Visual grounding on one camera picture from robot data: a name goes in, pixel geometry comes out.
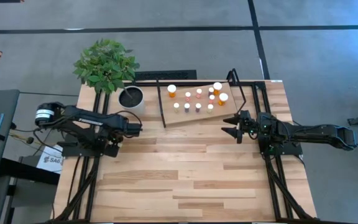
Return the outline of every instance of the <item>white pot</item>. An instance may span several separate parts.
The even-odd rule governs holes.
[[[140,90],[140,92],[142,93],[142,101],[140,101],[140,103],[139,103],[138,105],[136,105],[136,106],[134,106],[134,107],[131,107],[131,108],[128,108],[128,107],[123,106],[123,105],[121,104],[121,102],[119,101],[119,99],[120,99],[121,94],[126,94],[126,93],[125,93],[124,90],[121,90],[121,92],[120,92],[119,95],[118,95],[118,103],[121,105],[122,108],[124,108],[124,110],[130,111],[130,112],[136,114],[137,116],[142,116],[142,115],[144,114],[145,108],[146,108],[146,107],[145,107],[145,104],[144,104],[144,94],[143,94],[143,91],[142,91],[142,89],[140,89],[140,88],[137,87],[137,86],[128,86],[128,87],[126,87],[127,90],[130,89],[130,88],[136,88],[136,89]]]

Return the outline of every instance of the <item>green leaves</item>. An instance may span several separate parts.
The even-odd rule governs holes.
[[[91,75],[90,77],[88,77],[88,80],[91,82],[98,82],[100,81],[100,78],[97,75]]]
[[[128,68],[127,70],[133,77],[135,77],[135,71],[133,69]]]
[[[82,84],[94,87],[97,92],[111,93],[124,88],[123,80],[133,81],[135,70],[140,67],[134,56],[126,56],[133,50],[114,40],[101,39],[84,49],[74,63],[74,74]]]
[[[121,80],[112,81],[118,88],[124,88],[124,83]]]
[[[114,84],[109,83],[108,85],[109,85],[109,89],[110,89],[111,91],[116,91],[116,87],[114,86]]]
[[[134,81],[134,77],[132,77],[132,75],[130,75],[130,74],[124,74],[124,79],[125,80],[130,80],[130,81]]]
[[[119,78],[122,78],[122,72],[117,72],[115,74],[112,74],[110,76],[111,79],[119,79]]]
[[[118,64],[116,64],[116,63],[114,63],[114,62],[111,62],[111,64],[112,64],[111,68],[112,68],[114,71],[116,71],[116,72],[121,71],[121,67],[120,67]]]

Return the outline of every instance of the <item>white cap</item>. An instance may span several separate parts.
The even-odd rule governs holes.
[[[174,93],[176,90],[177,90],[177,87],[175,85],[168,86],[168,92]]]
[[[229,96],[225,93],[221,93],[219,95],[219,99],[221,99],[221,101],[225,102],[227,99],[229,99]]]
[[[222,89],[222,83],[214,83],[214,89],[215,90],[221,90]]]

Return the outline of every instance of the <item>black soil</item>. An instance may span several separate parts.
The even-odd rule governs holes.
[[[126,108],[132,108],[137,106],[143,99],[142,92],[137,88],[127,88],[127,91],[132,98],[130,98],[130,96],[128,96],[128,94],[123,91],[119,96],[120,104],[122,106],[125,106]]]

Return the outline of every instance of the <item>wooden tabletop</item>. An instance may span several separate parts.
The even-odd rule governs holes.
[[[272,114],[292,122],[283,83],[266,81],[266,87]],[[256,118],[251,88],[242,89],[247,98],[243,110],[249,110]],[[164,129],[157,87],[142,90],[146,104],[146,114],[141,117],[143,131],[138,138],[125,139],[116,158],[101,158],[92,222],[274,220],[267,171],[257,141],[245,134],[242,144],[236,144],[233,137],[221,131],[221,127],[232,127],[222,122],[225,117]],[[236,105],[240,106],[239,87],[231,90]],[[110,97],[108,113],[121,110],[117,96],[116,93]],[[83,85],[77,107],[91,111],[94,98],[94,90]],[[259,101],[264,111],[261,92]],[[305,168],[295,156],[282,156],[282,160],[289,191],[307,213],[315,216]],[[66,206],[75,162],[72,157],[63,163],[54,203],[57,215]],[[80,169],[78,166],[71,196],[77,190]],[[283,197],[279,189],[277,192],[284,217]],[[80,218],[85,215],[87,195],[86,192],[83,197]]]

